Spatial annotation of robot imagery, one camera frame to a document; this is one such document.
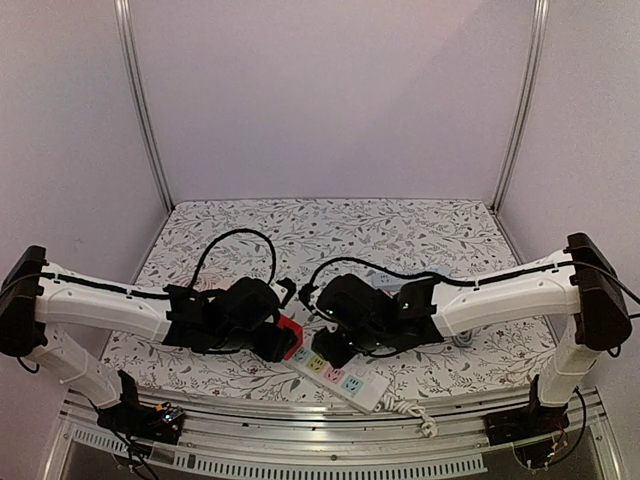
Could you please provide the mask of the red cube adapter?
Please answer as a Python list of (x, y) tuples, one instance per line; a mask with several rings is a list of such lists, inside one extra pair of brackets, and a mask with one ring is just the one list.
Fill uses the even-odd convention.
[(303, 327), (285, 315), (280, 316), (278, 327), (284, 333), (283, 361), (286, 361), (302, 346)]

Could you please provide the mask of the white power strip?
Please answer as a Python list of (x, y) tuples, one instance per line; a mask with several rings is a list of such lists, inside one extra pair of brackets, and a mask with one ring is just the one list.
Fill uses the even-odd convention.
[(374, 411), (390, 385), (384, 376), (364, 366), (334, 368), (305, 346), (298, 348), (283, 364), (366, 414)]

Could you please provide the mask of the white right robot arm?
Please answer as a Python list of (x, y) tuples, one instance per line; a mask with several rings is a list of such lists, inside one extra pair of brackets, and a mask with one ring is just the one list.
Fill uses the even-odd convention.
[(319, 295), (304, 285), (303, 305), (327, 322), (313, 350), (333, 367), (356, 355), (385, 358), (480, 327), (529, 317), (565, 315), (569, 324), (555, 353), (532, 383), (533, 401), (517, 427), (537, 436), (552, 424), (598, 356), (632, 333), (625, 300), (635, 295), (590, 237), (575, 233), (565, 248), (517, 268), (449, 278), (435, 271), (401, 273), (395, 294), (358, 276), (333, 278)]

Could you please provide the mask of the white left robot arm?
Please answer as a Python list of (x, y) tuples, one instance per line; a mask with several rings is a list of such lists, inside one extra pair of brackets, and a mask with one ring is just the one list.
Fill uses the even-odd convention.
[(45, 248), (30, 246), (1, 285), (1, 352), (45, 368), (138, 434), (149, 415), (124, 395), (134, 382), (89, 354), (65, 326), (130, 333), (201, 355), (248, 350), (278, 363), (303, 340), (301, 327), (282, 315), (295, 291), (289, 279), (248, 277), (222, 289), (140, 290), (64, 269), (47, 260)]

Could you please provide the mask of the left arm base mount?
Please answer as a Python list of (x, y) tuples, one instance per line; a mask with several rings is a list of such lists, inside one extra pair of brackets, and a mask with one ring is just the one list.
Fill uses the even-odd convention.
[(135, 380), (124, 370), (117, 374), (121, 393), (114, 406), (97, 408), (98, 425), (130, 437), (177, 445), (184, 425), (184, 410), (170, 402), (156, 406), (141, 404)]

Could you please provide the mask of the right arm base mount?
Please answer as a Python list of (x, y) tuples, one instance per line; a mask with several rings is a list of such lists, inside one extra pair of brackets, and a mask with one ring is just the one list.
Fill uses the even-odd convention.
[(491, 446), (551, 434), (569, 426), (567, 404), (544, 407), (538, 398), (538, 382), (539, 375), (536, 375), (531, 382), (525, 406), (489, 413), (483, 417), (485, 434)]

